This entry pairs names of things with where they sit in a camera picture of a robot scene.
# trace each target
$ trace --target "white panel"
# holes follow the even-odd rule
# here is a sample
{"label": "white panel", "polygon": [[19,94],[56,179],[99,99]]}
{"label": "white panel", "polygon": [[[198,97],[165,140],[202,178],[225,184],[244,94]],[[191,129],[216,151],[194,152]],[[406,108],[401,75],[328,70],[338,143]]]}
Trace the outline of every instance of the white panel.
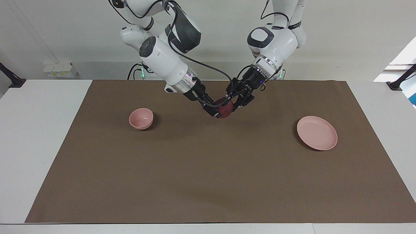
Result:
{"label": "white panel", "polygon": [[416,224],[313,224],[315,234],[415,234]]}
{"label": "white panel", "polygon": [[0,100],[0,223],[25,221],[90,84],[28,80]]}
{"label": "white panel", "polygon": [[391,91],[386,83],[348,85],[416,201],[416,109],[402,92]]}
{"label": "white panel", "polygon": [[0,225],[4,234],[314,234],[312,224]]}

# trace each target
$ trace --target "cable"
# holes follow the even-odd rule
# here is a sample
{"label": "cable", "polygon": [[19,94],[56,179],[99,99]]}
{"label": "cable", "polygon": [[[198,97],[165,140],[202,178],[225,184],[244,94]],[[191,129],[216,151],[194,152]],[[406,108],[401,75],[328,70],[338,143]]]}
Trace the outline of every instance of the cable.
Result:
{"label": "cable", "polygon": [[273,12],[273,13],[270,13],[270,14],[268,14],[268,15],[266,15],[266,16],[263,16],[264,12],[266,11],[267,6],[269,5],[269,1],[270,1],[270,0],[267,0],[267,2],[266,2],[266,6],[264,7],[263,12],[261,13],[260,19],[261,19],[261,20],[263,20],[263,19],[265,19],[267,16],[271,16],[271,15],[283,15],[284,17],[286,17],[287,21],[288,21],[288,22],[290,22],[289,17],[288,17],[287,15],[285,15],[285,14],[281,13],[281,12]]}
{"label": "cable", "polygon": [[147,14],[149,14],[149,12],[150,12],[150,10],[157,4],[157,3],[159,3],[159,2],[161,2],[162,0],[157,0],[157,1],[155,1],[150,7],[149,7],[149,9],[146,11],[146,13],[143,15],[143,16],[138,16],[138,15],[136,15],[132,10],[131,10],[131,8],[130,8],[130,6],[127,4],[127,8],[130,10],[130,12],[136,17],[136,18],[139,18],[139,19],[143,19],[143,18],[145,18],[146,17],[146,15]]}
{"label": "cable", "polygon": [[143,66],[143,68],[147,71],[147,73],[152,74],[154,73],[148,66],[146,66],[146,64],[141,64]]}
{"label": "cable", "polygon": [[123,18],[123,20],[125,20],[127,23],[129,23],[131,25],[135,25],[133,23],[130,23],[128,20],[126,20],[126,18],[124,18],[124,16],[121,15],[121,13],[119,11],[117,11],[117,9],[115,8],[115,6],[111,3],[111,0],[108,0],[108,3],[110,3],[110,5],[113,7],[113,9],[117,12],[118,15],[120,15]]}
{"label": "cable", "polygon": [[142,72],[143,70],[142,70],[142,69],[140,69],[140,68],[139,68],[139,69],[134,70],[134,72],[133,72],[133,79],[134,79],[134,80],[136,80],[136,72],[137,72],[137,71],[141,71],[141,72]]}
{"label": "cable", "polygon": [[408,79],[410,79],[410,78],[412,78],[414,76],[416,76],[416,74],[412,75],[411,77],[406,78],[405,80],[408,80]]}
{"label": "cable", "polygon": [[136,67],[136,66],[139,66],[140,64],[139,63],[136,63],[136,64],[134,64],[132,67],[131,67],[131,69],[130,69],[130,71],[129,71],[129,75],[127,76],[127,80],[129,80],[130,79],[130,75],[131,75],[131,73],[133,72],[133,69]]}
{"label": "cable", "polygon": [[[178,7],[180,7],[180,8],[181,8],[181,6],[180,6],[180,5],[179,5],[176,1],[174,1],[174,0],[168,0],[168,2],[166,3],[166,6],[168,6],[168,3],[169,3],[169,2],[173,2],[173,3],[175,3]],[[177,9],[176,9],[176,8],[174,8],[174,7],[173,7],[173,9],[174,9],[174,11],[175,11],[175,18],[173,19],[172,25],[171,25],[171,27],[170,27],[170,29],[169,29],[169,33],[168,33],[168,35],[167,35],[167,36],[168,36],[168,38],[169,38],[170,34],[173,32],[173,27],[175,26],[175,24],[176,24],[176,20],[178,19],[178,12],[177,12]],[[206,105],[206,106],[213,107],[213,108],[217,108],[217,107],[221,107],[221,106],[223,106],[223,105],[226,105],[226,104],[228,104],[228,103],[231,101],[230,95],[231,95],[231,92],[234,90],[234,86],[233,86],[233,80],[231,79],[231,77],[230,77],[227,73],[225,73],[225,72],[221,71],[220,69],[217,69],[217,68],[212,67],[212,66],[210,66],[210,65],[207,65],[207,64],[205,64],[205,63],[199,62],[199,61],[197,61],[197,60],[191,59],[191,58],[189,58],[189,57],[187,57],[187,56],[185,56],[185,55],[183,55],[183,54],[179,53],[179,52],[178,52],[178,51],[176,51],[176,50],[175,50],[175,48],[172,46],[172,43],[171,43],[171,41],[170,41],[169,39],[168,39],[168,44],[169,44],[169,46],[171,47],[171,49],[172,49],[172,50],[173,50],[176,54],[178,54],[178,55],[180,55],[180,56],[182,56],[182,57],[184,57],[184,58],[188,59],[189,61],[195,62],[195,63],[197,63],[197,64],[199,64],[199,65],[202,65],[202,66],[204,66],[204,67],[208,67],[208,68],[210,68],[210,69],[212,69],[212,70],[214,70],[214,71],[217,71],[217,72],[219,72],[219,73],[223,74],[224,76],[226,76],[226,77],[230,80],[230,82],[231,82],[231,90],[230,90],[230,92],[226,95],[225,100],[224,100],[222,103],[220,103],[220,104],[218,104],[218,105],[212,105],[212,104],[209,104],[209,103],[207,103],[206,101],[202,100],[200,97],[198,97],[198,96],[196,95],[196,98],[198,99],[198,101],[199,101],[199,102],[201,102],[202,104],[204,104],[204,105]]]}
{"label": "cable", "polygon": [[240,78],[241,73],[242,73],[245,69],[247,69],[247,68],[249,68],[249,67],[251,67],[251,65],[245,66],[243,69],[241,69],[240,73],[239,73],[239,74],[238,74],[238,76],[237,76],[237,79],[238,79],[238,78]]}
{"label": "cable", "polygon": [[282,79],[282,80],[284,80],[284,79],[285,79],[285,77],[286,77],[286,70],[285,70],[285,69],[283,69],[283,71],[285,72],[285,74],[283,75],[283,79]]}

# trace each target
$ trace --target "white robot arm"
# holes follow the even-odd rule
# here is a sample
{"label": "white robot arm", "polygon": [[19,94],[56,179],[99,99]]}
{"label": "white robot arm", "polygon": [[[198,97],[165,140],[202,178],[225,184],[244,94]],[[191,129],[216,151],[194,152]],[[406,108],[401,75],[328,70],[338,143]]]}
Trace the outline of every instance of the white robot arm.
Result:
{"label": "white robot arm", "polygon": [[238,93],[238,100],[234,103],[234,111],[240,106],[246,106],[255,98],[253,90],[264,86],[273,78],[292,55],[296,48],[303,46],[306,40],[301,28],[301,18],[305,0],[272,0],[274,13],[273,23],[255,28],[249,34],[247,43],[255,60],[242,80],[233,79],[227,88],[231,91],[231,98]]}
{"label": "white robot arm", "polygon": [[[122,40],[139,51],[143,64],[166,81],[165,91],[182,93],[191,101],[199,101],[205,111],[217,118],[222,117],[221,108],[234,97],[238,100],[232,111],[250,103],[254,99],[252,92],[276,75],[306,40],[301,27],[306,0],[272,0],[274,13],[269,15],[274,15],[273,23],[255,28],[247,38],[255,60],[241,80],[232,80],[224,101],[215,105],[195,72],[180,59],[182,54],[178,50],[185,54],[201,40],[201,30],[181,7],[174,0],[112,1],[114,6],[127,8],[130,21],[135,24],[121,30]],[[164,29],[152,18],[161,11],[174,16],[172,25]]]}

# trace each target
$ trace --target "electrical outlet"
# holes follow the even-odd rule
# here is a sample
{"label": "electrical outlet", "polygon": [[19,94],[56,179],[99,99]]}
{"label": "electrical outlet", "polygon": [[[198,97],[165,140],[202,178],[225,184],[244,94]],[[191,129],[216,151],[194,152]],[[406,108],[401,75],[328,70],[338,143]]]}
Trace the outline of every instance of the electrical outlet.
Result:
{"label": "electrical outlet", "polygon": [[71,62],[45,64],[43,72],[49,78],[75,78],[78,75],[77,70]]}

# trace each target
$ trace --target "plastic bowl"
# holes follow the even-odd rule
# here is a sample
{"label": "plastic bowl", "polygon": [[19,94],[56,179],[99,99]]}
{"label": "plastic bowl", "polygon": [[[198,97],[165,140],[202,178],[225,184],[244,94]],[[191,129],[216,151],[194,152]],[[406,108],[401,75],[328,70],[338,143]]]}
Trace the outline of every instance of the plastic bowl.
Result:
{"label": "plastic bowl", "polygon": [[130,114],[129,123],[138,130],[148,129],[153,123],[153,112],[146,108],[140,108]]}

